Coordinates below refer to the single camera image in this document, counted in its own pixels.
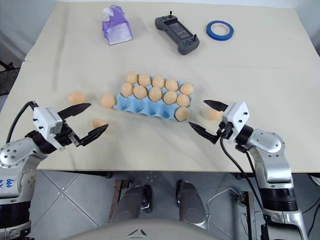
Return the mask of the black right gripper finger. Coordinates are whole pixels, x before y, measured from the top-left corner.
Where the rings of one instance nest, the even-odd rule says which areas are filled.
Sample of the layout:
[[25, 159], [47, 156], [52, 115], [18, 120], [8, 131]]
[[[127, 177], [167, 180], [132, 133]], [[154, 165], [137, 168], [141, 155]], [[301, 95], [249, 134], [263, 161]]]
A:
[[227, 104], [222, 103], [220, 101], [207, 99], [207, 100], [204, 100], [203, 102], [218, 112], [224, 112], [228, 108]]
[[218, 141], [218, 136], [217, 135], [213, 135], [209, 132], [206, 131], [206, 129], [196, 123], [193, 122], [188, 122], [188, 124], [192, 127], [192, 129], [199, 134], [200, 136], [202, 136], [203, 138], [209, 140], [212, 144], [216, 144]]

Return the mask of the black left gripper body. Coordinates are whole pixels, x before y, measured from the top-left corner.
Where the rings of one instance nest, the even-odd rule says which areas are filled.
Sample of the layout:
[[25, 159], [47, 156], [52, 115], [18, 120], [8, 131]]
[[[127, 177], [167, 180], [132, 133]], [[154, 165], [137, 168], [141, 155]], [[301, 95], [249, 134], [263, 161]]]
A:
[[67, 124], [66, 120], [63, 120], [60, 133], [56, 134], [53, 139], [53, 146], [57, 150], [64, 150], [66, 146], [71, 144], [74, 144], [76, 147], [80, 146], [80, 138]]

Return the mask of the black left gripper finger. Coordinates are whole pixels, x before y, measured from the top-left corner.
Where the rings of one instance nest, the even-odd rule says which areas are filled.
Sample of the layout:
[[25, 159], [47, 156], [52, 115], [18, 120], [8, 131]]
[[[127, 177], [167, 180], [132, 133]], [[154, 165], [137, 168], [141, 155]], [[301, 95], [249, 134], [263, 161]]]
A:
[[87, 108], [91, 106], [90, 103], [80, 103], [76, 105], [72, 105], [70, 107], [67, 107], [61, 111], [59, 111], [57, 114], [60, 116], [62, 120], [65, 120], [69, 117], [74, 117], [83, 111], [85, 111]]
[[108, 124], [104, 124], [102, 126], [99, 126], [95, 129], [93, 129], [92, 131], [90, 131], [88, 133], [87, 136], [85, 136], [79, 140], [79, 142], [78, 142], [79, 145], [84, 147], [84, 146], [90, 144], [91, 142], [95, 141], [106, 131], [106, 129], [108, 127], [109, 127]]

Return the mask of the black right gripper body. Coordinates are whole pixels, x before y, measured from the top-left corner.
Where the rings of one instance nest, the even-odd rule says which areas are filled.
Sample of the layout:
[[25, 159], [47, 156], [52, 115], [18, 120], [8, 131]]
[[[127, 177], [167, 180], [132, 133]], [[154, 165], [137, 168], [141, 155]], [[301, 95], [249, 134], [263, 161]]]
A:
[[229, 140], [230, 137], [232, 136], [234, 125], [232, 122], [227, 122], [225, 123], [224, 121], [221, 121], [218, 130], [217, 130], [217, 136], [220, 137], [221, 139], [227, 139]]

